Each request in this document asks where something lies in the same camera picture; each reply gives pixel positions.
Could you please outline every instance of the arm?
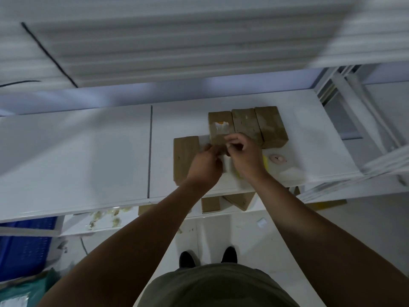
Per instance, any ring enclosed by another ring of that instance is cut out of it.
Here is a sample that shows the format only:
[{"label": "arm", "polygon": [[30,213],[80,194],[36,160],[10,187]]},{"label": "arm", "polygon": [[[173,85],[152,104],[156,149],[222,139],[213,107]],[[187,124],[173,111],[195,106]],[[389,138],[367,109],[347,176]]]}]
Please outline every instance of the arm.
[{"label": "arm", "polygon": [[222,175],[218,148],[194,158],[187,179],[79,262],[38,307],[133,306],[192,206]]},{"label": "arm", "polygon": [[307,208],[269,175],[261,149],[253,140],[243,134],[226,139],[236,169],[253,185],[295,260],[327,306],[409,305],[409,279],[404,274]]}]

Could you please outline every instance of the person's right hand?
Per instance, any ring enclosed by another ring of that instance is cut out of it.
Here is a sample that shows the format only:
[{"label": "person's right hand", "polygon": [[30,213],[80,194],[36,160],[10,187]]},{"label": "person's right hand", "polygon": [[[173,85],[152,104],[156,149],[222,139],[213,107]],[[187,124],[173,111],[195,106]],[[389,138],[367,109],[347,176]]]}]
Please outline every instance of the person's right hand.
[{"label": "person's right hand", "polygon": [[225,136],[227,148],[239,174],[250,183],[269,175],[263,164],[261,148],[255,141],[242,133]]}]

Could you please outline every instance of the sneaker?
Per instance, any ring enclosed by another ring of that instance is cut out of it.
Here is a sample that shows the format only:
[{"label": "sneaker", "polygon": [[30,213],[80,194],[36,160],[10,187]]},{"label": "sneaker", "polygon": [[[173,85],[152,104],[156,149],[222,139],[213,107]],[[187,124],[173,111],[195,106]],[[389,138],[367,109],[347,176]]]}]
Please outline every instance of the sneaker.
[{"label": "sneaker", "polygon": [[193,257],[187,251],[183,251],[179,257],[179,268],[196,267]]},{"label": "sneaker", "polygon": [[236,263],[237,264],[237,253],[234,247],[228,247],[223,254],[222,263]]}]

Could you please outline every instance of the white tile floor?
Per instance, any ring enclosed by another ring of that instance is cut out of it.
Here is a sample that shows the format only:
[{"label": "white tile floor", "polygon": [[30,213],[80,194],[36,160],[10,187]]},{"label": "white tile floor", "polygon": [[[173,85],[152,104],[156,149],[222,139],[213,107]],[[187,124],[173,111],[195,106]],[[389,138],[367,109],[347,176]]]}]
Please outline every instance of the white tile floor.
[{"label": "white tile floor", "polygon": [[[408,199],[409,193],[352,199],[347,205],[320,213],[408,274]],[[261,218],[267,221],[263,228],[257,225]],[[92,251],[114,232],[96,232],[83,237],[86,250]],[[298,267],[266,211],[186,220],[152,279],[176,270],[179,255],[183,251],[193,251],[203,265],[220,262],[224,250],[230,245],[235,246],[239,263],[268,273],[301,307],[325,306]],[[63,273],[67,273],[85,257],[78,236],[56,239],[51,250],[55,253],[55,259],[60,256],[54,266]]]}]

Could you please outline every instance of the blue crate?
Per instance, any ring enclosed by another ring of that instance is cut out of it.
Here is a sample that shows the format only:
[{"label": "blue crate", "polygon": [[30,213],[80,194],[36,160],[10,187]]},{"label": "blue crate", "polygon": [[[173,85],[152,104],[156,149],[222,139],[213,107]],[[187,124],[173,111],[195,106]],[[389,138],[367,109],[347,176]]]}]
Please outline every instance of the blue crate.
[{"label": "blue crate", "polygon": [[[53,230],[57,217],[0,224],[6,227]],[[40,273],[45,266],[51,237],[0,236],[0,281]]]}]

